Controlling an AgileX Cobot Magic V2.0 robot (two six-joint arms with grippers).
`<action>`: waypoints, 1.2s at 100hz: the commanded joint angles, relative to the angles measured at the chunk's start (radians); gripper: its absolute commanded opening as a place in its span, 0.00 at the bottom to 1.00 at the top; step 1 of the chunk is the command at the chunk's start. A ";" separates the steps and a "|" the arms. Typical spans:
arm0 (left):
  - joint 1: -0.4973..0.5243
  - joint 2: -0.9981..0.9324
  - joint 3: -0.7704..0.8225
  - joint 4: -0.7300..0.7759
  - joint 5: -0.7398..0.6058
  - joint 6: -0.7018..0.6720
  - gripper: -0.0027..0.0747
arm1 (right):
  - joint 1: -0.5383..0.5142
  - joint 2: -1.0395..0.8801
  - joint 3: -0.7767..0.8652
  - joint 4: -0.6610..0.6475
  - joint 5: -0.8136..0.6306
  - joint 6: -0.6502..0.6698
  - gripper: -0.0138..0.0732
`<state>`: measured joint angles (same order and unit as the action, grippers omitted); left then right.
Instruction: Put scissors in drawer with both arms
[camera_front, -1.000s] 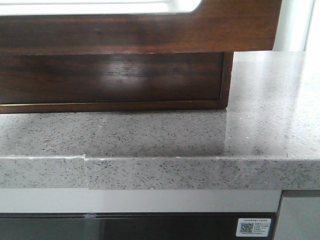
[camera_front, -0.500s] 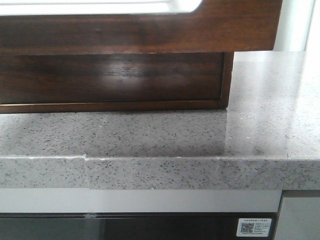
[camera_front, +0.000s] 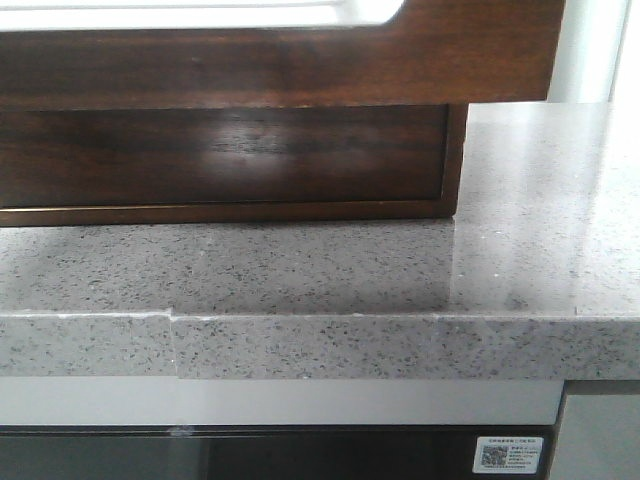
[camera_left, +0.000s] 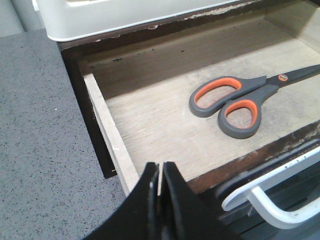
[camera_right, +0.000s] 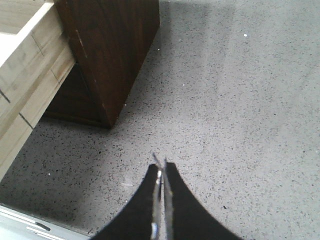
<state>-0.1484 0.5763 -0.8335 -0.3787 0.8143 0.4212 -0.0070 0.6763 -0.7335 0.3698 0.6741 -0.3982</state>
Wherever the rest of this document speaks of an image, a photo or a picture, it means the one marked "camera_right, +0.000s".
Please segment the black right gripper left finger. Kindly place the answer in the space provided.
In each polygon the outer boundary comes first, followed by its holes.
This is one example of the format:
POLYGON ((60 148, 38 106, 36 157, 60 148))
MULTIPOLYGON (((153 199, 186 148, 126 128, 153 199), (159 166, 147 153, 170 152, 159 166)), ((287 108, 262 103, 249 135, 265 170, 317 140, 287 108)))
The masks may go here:
POLYGON ((149 165, 143 181, 117 216, 93 240, 158 240, 160 169, 149 165))

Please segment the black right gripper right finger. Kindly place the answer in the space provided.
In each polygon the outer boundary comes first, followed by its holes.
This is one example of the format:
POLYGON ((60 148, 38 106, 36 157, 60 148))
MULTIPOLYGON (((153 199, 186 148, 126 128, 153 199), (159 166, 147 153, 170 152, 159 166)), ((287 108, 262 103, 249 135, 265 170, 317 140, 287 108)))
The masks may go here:
POLYGON ((165 227, 168 240, 239 240, 192 194, 175 163, 163 169, 165 227))

